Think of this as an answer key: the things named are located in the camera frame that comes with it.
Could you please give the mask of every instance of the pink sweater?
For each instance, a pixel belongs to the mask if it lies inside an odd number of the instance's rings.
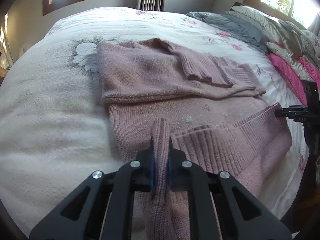
[[[255,196],[291,146],[285,118],[248,65],[154,39],[97,47],[102,101],[124,161],[154,137],[156,189],[138,194],[148,238],[189,239],[185,192],[166,184],[169,137],[204,170],[229,171]]]

